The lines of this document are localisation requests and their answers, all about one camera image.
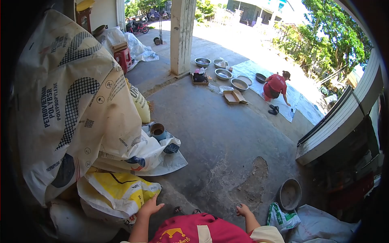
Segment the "cracked floor patch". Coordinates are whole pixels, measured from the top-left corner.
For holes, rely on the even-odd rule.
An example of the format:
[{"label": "cracked floor patch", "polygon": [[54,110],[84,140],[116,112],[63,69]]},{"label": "cracked floor patch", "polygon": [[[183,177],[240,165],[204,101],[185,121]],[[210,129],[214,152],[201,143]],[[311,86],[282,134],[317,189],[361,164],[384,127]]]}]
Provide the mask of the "cracked floor patch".
[{"label": "cracked floor patch", "polygon": [[263,186],[267,178],[267,162],[262,157],[256,157],[253,161],[253,170],[247,176],[246,181],[231,190],[230,196],[237,198],[253,210],[262,202]]}]

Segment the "cardboard box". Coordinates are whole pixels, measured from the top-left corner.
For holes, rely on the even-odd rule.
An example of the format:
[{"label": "cardboard box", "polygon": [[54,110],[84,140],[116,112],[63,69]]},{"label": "cardboard box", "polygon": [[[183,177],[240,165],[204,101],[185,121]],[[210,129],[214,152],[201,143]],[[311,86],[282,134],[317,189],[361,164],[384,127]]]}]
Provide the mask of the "cardboard box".
[{"label": "cardboard box", "polygon": [[192,74],[192,84],[208,85],[209,84],[209,79],[208,79],[207,73],[204,73],[204,75],[205,75],[205,82],[195,82],[193,80],[193,74]]},{"label": "cardboard box", "polygon": [[121,50],[124,50],[126,49],[128,46],[127,46],[127,42],[126,41],[123,41],[122,43],[119,43],[117,45],[112,45],[111,48],[113,50],[113,52],[117,52],[117,51],[121,51]]},{"label": "cardboard box", "polygon": [[242,102],[243,104],[247,104],[248,102],[245,100],[245,98],[242,96],[242,94],[239,92],[239,90],[224,90],[223,91],[224,97],[227,100],[227,103],[229,105],[233,104],[239,104]]}]

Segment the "crown logo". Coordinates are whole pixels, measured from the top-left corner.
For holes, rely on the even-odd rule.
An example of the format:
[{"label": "crown logo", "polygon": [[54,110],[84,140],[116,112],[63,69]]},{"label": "crown logo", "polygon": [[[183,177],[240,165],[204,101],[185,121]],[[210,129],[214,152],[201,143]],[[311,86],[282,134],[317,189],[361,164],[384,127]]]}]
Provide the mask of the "crown logo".
[{"label": "crown logo", "polygon": [[165,232],[163,232],[163,234],[161,235],[161,237],[160,237],[159,239],[162,239],[162,237],[163,237],[164,234],[168,234],[168,235],[169,235],[169,238],[173,238],[173,235],[174,235],[174,233],[176,233],[176,232],[181,233],[181,236],[182,236],[182,237],[185,237],[185,234],[182,233],[181,228],[174,228],[174,229],[165,230]]}]

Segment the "wooden stool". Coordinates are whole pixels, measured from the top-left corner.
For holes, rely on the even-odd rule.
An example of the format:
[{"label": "wooden stool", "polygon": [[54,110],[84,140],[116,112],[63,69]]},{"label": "wooden stool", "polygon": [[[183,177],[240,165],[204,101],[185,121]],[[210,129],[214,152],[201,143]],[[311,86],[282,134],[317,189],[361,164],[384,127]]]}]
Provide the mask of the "wooden stool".
[{"label": "wooden stool", "polygon": [[130,51],[128,48],[117,51],[114,53],[115,60],[119,63],[119,65],[123,69],[123,73],[126,74],[128,70],[128,66],[132,64]]}]

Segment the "person's hand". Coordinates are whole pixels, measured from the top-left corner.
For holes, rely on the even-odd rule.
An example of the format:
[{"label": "person's hand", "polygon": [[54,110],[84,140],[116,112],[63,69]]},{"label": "person's hand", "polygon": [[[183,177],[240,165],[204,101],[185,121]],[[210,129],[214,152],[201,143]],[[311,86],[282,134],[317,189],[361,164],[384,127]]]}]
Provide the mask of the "person's hand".
[{"label": "person's hand", "polygon": [[163,208],[163,206],[165,206],[164,203],[157,205],[157,197],[158,194],[155,194],[153,198],[145,202],[145,204],[143,204],[143,206],[138,211],[137,217],[150,217],[152,214]]},{"label": "person's hand", "polygon": [[237,216],[243,216],[246,217],[247,215],[252,214],[249,207],[246,206],[246,204],[241,203],[242,207],[237,206]]}]

